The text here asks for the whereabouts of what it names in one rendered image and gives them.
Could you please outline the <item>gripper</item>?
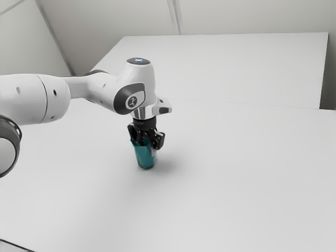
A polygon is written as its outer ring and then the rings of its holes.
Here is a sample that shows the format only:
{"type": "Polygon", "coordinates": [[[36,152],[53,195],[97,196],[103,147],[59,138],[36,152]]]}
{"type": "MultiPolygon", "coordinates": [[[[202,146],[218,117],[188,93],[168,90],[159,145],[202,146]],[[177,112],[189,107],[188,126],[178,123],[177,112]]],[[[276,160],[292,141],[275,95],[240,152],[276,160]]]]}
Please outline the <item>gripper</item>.
{"type": "Polygon", "coordinates": [[[151,147],[154,150],[160,150],[164,144],[165,133],[157,131],[156,122],[156,117],[146,120],[133,118],[133,122],[128,125],[132,143],[146,146],[149,144],[147,140],[149,138],[151,147]]]}

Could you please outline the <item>teal faceted mug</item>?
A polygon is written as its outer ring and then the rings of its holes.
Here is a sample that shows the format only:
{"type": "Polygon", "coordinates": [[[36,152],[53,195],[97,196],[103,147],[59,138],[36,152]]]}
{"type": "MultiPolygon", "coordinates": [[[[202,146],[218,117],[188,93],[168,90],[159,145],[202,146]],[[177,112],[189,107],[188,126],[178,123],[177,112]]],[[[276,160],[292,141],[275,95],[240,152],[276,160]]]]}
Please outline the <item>teal faceted mug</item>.
{"type": "Polygon", "coordinates": [[[152,168],[155,165],[156,150],[150,146],[148,140],[144,139],[141,144],[135,140],[131,140],[131,143],[139,167],[143,169],[152,168]]]}

